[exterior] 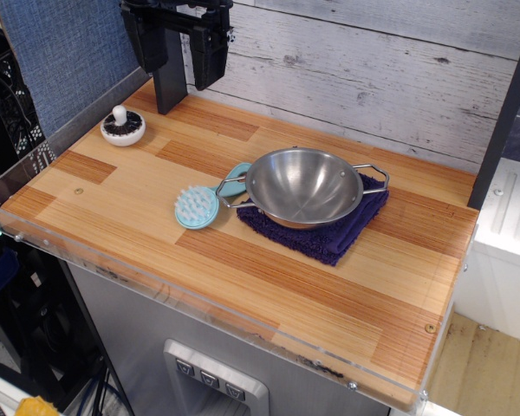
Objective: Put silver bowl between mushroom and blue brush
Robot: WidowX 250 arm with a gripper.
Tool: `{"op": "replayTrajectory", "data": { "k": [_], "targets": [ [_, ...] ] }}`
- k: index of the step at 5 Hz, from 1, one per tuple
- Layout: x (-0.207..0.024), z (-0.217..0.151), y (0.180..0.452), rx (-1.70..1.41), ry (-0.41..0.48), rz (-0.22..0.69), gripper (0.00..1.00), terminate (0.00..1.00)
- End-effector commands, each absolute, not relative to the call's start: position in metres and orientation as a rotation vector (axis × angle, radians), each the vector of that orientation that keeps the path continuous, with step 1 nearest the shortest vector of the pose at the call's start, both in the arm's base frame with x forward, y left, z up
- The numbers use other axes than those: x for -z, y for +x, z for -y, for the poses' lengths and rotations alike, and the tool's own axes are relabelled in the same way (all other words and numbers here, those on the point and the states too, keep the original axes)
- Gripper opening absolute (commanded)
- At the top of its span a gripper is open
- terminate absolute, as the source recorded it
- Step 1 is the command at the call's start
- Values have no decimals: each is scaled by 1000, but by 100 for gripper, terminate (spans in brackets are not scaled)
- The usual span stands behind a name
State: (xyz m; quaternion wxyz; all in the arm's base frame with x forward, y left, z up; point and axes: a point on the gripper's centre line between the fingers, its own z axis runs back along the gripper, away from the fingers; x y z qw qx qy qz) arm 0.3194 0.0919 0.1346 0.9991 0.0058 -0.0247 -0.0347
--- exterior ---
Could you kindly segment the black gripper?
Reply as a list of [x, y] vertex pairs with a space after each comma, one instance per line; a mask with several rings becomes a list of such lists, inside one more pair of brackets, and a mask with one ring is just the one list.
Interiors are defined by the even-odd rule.
[[142, 69], [152, 73], [168, 61], [165, 29], [190, 32], [197, 90], [224, 76], [232, 1], [121, 1], [121, 15]]

